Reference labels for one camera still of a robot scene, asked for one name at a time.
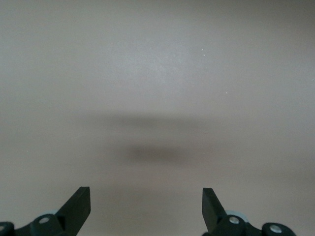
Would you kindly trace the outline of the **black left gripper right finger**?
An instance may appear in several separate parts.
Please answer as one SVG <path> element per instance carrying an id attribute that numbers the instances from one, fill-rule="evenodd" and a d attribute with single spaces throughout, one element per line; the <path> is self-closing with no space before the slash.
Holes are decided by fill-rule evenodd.
<path id="1" fill-rule="evenodd" d="M 207 228 L 205 236 L 294 236 L 289 227 L 267 222 L 258 229 L 247 217 L 236 211 L 225 210 L 212 188 L 203 188 L 202 215 Z"/>

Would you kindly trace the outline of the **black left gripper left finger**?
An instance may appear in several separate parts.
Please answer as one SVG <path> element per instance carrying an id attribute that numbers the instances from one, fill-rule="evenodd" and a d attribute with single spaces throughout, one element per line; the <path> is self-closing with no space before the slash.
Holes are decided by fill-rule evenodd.
<path id="1" fill-rule="evenodd" d="M 44 214 L 16 229 L 12 222 L 0 223 L 2 236 L 76 236 L 91 213 L 89 187 L 79 187 L 55 213 Z"/>

